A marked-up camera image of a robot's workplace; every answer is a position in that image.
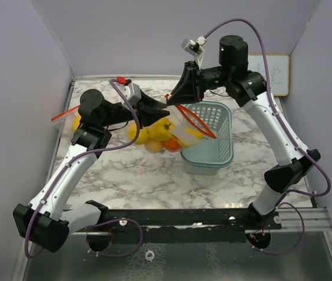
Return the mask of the clear zip bag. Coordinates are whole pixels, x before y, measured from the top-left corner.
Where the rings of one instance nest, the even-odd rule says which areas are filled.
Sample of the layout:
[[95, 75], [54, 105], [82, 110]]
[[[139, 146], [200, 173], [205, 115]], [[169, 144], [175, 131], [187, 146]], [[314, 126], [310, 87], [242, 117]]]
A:
[[60, 132], [62, 133], [65, 128], [67, 130], [70, 130], [71, 132], [74, 132], [72, 130], [72, 125], [75, 117], [79, 114], [78, 109], [79, 105], [72, 107], [68, 109], [67, 111], [62, 112], [61, 114], [58, 114], [54, 116], [51, 119], [52, 125]]
[[[174, 128], [170, 130], [173, 134], [172, 138], [178, 139], [179, 144], [182, 146], [181, 150], [190, 148], [204, 141], [217, 138], [216, 134], [208, 127], [207, 122], [203, 121], [201, 117], [197, 116], [195, 112], [188, 109], [184, 105], [174, 105], [168, 107], [167, 109], [169, 110], [170, 115], [166, 118], [170, 119], [174, 123]], [[151, 126], [140, 129], [139, 136], [134, 142], [135, 145], [144, 147], [144, 144], [151, 139], [149, 137], [150, 127]], [[204, 135], [204, 138], [199, 140], [190, 135], [184, 129], [185, 127], [201, 132]]]

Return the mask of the orange tangerine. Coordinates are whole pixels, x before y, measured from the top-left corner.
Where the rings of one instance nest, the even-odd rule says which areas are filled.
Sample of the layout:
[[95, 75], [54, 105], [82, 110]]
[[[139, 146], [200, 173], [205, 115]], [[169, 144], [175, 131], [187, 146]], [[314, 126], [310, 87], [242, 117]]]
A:
[[182, 149], [177, 138], [171, 138], [162, 142], [163, 147], [169, 152], [178, 152]]

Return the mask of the clear zip top bag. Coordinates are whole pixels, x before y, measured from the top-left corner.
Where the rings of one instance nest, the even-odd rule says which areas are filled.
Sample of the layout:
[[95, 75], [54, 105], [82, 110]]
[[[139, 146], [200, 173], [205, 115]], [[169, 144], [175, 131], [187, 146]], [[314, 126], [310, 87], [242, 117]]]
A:
[[75, 117], [79, 114], [78, 109], [79, 105], [72, 107], [68, 109], [67, 111], [62, 112], [61, 114], [58, 114], [54, 116], [51, 119], [52, 125], [60, 132], [62, 133], [65, 128], [67, 130], [70, 130], [71, 132], [74, 132], [72, 130], [72, 125]]

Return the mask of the orange fruit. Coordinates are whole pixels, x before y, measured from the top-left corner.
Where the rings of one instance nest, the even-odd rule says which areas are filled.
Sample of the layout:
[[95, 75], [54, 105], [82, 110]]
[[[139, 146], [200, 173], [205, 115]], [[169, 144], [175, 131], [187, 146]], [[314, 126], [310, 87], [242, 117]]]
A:
[[161, 142], [151, 139], [144, 144], [144, 147], [150, 153], [160, 153], [164, 149]]

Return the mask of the yellow pear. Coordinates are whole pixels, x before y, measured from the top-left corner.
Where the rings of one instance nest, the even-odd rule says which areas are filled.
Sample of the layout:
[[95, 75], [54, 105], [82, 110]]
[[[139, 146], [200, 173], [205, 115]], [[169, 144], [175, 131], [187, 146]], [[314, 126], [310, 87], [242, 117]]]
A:
[[199, 139], [199, 140], [202, 140], [202, 139], [204, 138], [204, 135], [203, 135], [201, 132], [199, 132], [199, 131], [196, 131], [196, 130], [191, 129], [191, 128], [189, 128], [189, 127], [185, 127], [184, 129], [185, 129], [190, 135], [196, 137], [196, 138]]

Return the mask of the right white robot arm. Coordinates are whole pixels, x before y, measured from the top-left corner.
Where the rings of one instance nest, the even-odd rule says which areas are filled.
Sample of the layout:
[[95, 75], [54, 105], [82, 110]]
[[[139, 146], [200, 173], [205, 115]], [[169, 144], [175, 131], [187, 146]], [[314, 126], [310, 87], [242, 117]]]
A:
[[255, 121], [270, 144], [277, 165], [264, 174], [265, 187], [248, 207], [247, 221], [255, 229], [268, 223], [288, 188], [298, 183], [319, 161], [317, 149], [309, 149], [278, 110], [265, 78], [248, 68], [248, 44], [237, 35], [219, 41], [219, 66], [201, 68], [206, 39], [186, 39], [182, 48], [194, 59], [184, 64], [179, 82], [167, 98], [168, 105], [200, 102], [207, 90], [224, 87], [229, 97]]

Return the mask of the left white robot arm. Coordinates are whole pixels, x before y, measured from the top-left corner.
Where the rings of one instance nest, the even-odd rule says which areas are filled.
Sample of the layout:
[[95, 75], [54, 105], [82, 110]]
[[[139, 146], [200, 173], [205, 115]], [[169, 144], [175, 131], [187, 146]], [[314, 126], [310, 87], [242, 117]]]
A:
[[129, 142], [109, 147], [109, 127], [134, 121], [136, 129], [154, 124], [170, 113], [164, 102], [154, 100], [142, 90], [126, 97], [119, 93], [122, 102], [111, 103], [103, 94], [90, 89], [80, 97], [78, 113], [80, 124], [74, 132], [67, 154], [41, 191], [27, 205], [18, 204], [13, 217], [21, 237], [25, 239], [27, 258], [32, 258], [29, 243], [50, 252], [58, 251], [68, 236], [82, 228], [101, 231], [107, 226], [108, 217], [97, 203], [84, 204], [71, 215], [64, 206], [86, 171], [104, 152], [126, 148]]

